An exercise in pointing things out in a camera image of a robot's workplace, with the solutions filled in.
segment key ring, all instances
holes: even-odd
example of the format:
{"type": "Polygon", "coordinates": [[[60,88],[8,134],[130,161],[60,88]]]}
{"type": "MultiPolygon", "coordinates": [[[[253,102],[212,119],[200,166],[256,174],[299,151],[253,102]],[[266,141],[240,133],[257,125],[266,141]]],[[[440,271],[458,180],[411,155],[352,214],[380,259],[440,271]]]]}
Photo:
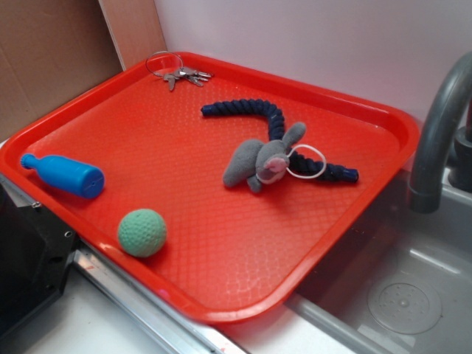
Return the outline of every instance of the key ring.
{"type": "Polygon", "coordinates": [[[159,50],[158,52],[155,52],[151,55],[149,55],[146,59],[146,62],[145,62],[145,66],[146,66],[146,69],[154,76],[157,76],[157,77],[160,77],[160,78],[163,78],[164,75],[161,74],[160,72],[154,72],[153,70],[150,69],[149,65],[148,65],[148,62],[151,58],[153,58],[154,56],[156,55],[159,55],[159,54],[171,54],[171,55],[174,55],[175,57],[177,57],[179,60],[180,60],[180,67],[184,67],[184,61],[182,60],[182,58],[180,57],[180,55],[177,55],[176,53],[172,53],[172,52],[169,52],[167,50],[159,50]]]}
{"type": "Polygon", "coordinates": [[[292,150],[291,150],[290,153],[287,155],[287,157],[290,158],[290,156],[292,155],[292,153],[294,153],[297,148],[307,148],[307,149],[309,149],[309,150],[312,150],[314,153],[317,153],[317,154],[319,155],[319,157],[322,158],[323,167],[321,168],[321,170],[320,170],[317,174],[312,175],[312,176],[304,176],[304,175],[296,174],[296,173],[292,172],[292,171],[287,167],[288,173],[290,173],[293,177],[297,177],[297,178],[301,178],[301,179],[312,179],[312,178],[320,177],[320,176],[323,174],[323,172],[326,171],[326,167],[327,167],[327,161],[326,161],[325,155],[323,155],[321,151],[319,151],[318,149],[314,148],[313,146],[306,145],[306,144],[299,144],[299,145],[294,146],[294,147],[292,148],[292,150]]]}

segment keys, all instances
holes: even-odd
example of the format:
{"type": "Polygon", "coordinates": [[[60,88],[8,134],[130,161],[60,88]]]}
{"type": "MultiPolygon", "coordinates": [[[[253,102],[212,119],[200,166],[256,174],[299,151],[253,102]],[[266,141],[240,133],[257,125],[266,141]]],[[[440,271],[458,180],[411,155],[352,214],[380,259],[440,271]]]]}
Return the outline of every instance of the keys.
{"type": "Polygon", "coordinates": [[[176,87],[176,81],[180,80],[181,78],[184,78],[198,87],[202,87],[204,85],[202,81],[207,82],[212,76],[212,74],[207,72],[200,72],[197,69],[192,69],[188,66],[182,66],[173,73],[165,74],[162,79],[167,81],[169,90],[173,91],[173,89],[176,87]]]}
{"type": "Polygon", "coordinates": [[[176,81],[179,80],[180,77],[174,76],[174,74],[166,74],[162,79],[169,84],[169,91],[174,91],[176,81]]]}

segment tray rim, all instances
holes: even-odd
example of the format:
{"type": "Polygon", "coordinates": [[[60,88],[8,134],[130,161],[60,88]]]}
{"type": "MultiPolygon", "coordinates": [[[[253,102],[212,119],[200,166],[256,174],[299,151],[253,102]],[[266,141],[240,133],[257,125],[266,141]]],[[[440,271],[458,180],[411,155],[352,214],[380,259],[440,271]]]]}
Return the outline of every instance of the tray rim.
{"type": "MultiPolygon", "coordinates": [[[[279,94],[285,98],[301,103],[307,103],[307,97],[309,97],[310,104],[314,105],[315,103],[318,103],[316,104],[316,107],[323,106],[321,108],[331,108],[331,106],[334,105],[341,110],[341,114],[350,113],[350,118],[359,119],[373,125],[379,125],[390,131],[398,139],[400,145],[400,150],[394,159],[388,163],[388,166],[382,170],[376,180],[371,185],[367,186],[365,191],[362,192],[362,194],[343,214],[343,221],[336,222],[329,230],[328,233],[338,235],[335,237],[335,241],[332,242],[333,238],[330,238],[330,242],[328,242],[328,237],[322,237],[320,242],[318,242],[316,246],[314,246],[308,254],[300,260],[299,265],[294,269],[294,271],[292,271],[288,277],[286,277],[282,283],[272,291],[272,293],[244,309],[214,310],[203,306],[200,303],[197,305],[195,301],[192,301],[191,296],[184,294],[180,288],[176,287],[170,281],[165,280],[158,274],[154,274],[144,267],[138,260],[132,260],[143,270],[143,272],[139,274],[138,281],[152,290],[152,292],[156,293],[152,288],[147,286],[147,284],[151,281],[153,284],[156,284],[157,276],[159,278],[159,281],[157,282],[158,285],[165,285],[165,288],[169,289],[172,288],[173,295],[168,296],[168,294],[163,292],[157,292],[156,294],[166,299],[171,305],[175,305],[188,316],[198,321],[214,324],[238,322],[256,316],[277,306],[290,295],[291,291],[295,289],[296,285],[301,281],[302,276],[306,275],[316,265],[319,259],[334,243],[336,243],[350,224],[368,207],[389,181],[395,177],[396,172],[402,168],[404,163],[413,154],[417,140],[419,139],[419,130],[411,116],[401,110],[387,105],[375,103],[349,94],[332,91],[327,88],[321,88],[307,83],[300,83],[295,80],[278,77],[273,74],[260,72],[214,58],[208,58],[187,52],[179,52],[177,54],[182,56],[185,61],[191,62],[194,67],[198,67],[203,71],[213,70],[217,76],[222,77],[223,79],[225,77],[231,77],[232,73],[237,72],[238,75],[240,75],[239,78],[241,83],[251,87],[254,87],[254,85],[252,85],[254,82],[256,83],[256,86],[260,86],[262,82],[273,83],[273,85],[271,85],[271,91],[268,91],[265,86],[263,88],[255,87],[256,89],[262,89],[262,91],[267,91],[271,94],[279,94]],[[391,121],[393,118],[396,119],[395,124],[391,121]],[[344,218],[345,215],[349,215],[349,221],[347,221],[347,218],[344,218]],[[286,289],[287,285],[291,288],[289,292],[287,292],[286,289]]],[[[21,153],[21,151],[42,139],[48,133],[53,132],[55,129],[67,122],[72,121],[83,112],[93,108],[97,104],[100,104],[108,97],[112,97],[121,90],[127,88],[130,84],[137,80],[141,80],[149,74],[150,73],[145,68],[145,61],[142,61],[130,69],[108,79],[104,83],[99,84],[95,88],[81,94],[79,97],[76,97],[65,105],[55,109],[31,125],[21,129],[8,139],[4,146],[0,148],[0,172],[2,172],[14,184],[17,184],[24,192],[51,209],[57,216],[73,227],[85,240],[89,240],[90,233],[97,235],[101,234],[99,230],[93,230],[93,226],[89,227],[87,223],[82,221],[82,219],[78,218],[67,208],[61,206],[51,195],[47,194],[34,184],[29,183],[17,169],[19,160],[18,153],[21,153]]],[[[327,110],[340,113],[339,110],[327,110]]],[[[105,254],[105,250],[100,248],[98,248],[98,251],[116,263],[120,268],[124,268],[126,271],[125,267],[123,267],[124,257],[121,253],[108,251],[105,254]]],[[[130,262],[129,257],[126,257],[126,262],[130,262]]]]}

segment white wall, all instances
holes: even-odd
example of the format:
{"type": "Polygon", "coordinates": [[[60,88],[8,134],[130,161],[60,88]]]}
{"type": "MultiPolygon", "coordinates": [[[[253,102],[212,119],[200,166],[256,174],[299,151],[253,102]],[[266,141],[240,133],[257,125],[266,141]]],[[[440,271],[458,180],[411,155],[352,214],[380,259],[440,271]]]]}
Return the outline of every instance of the white wall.
{"type": "Polygon", "coordinates": [[[471,0],[155,0],[170,51],[392,105],[424,121],[472,50],[471,0]]]}

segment gray stuffed elephant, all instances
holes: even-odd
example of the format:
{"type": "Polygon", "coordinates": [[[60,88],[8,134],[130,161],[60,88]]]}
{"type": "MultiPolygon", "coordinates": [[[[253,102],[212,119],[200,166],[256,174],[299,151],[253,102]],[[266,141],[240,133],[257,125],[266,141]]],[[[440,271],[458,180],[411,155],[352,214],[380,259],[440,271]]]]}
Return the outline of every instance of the gray stuffed elephant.
{"type": "Polygon", "coordinates": [[[223,174],[223,183],[234,187],[247,180],[254,193],[262,189],[263,184],[279,181],[290,164],[288,152],[306,132],[304,123],[295,123],[287,130],[281,140],[272,140],[266,144],[257,139],[246,140],[233,154],[223,174]]]}

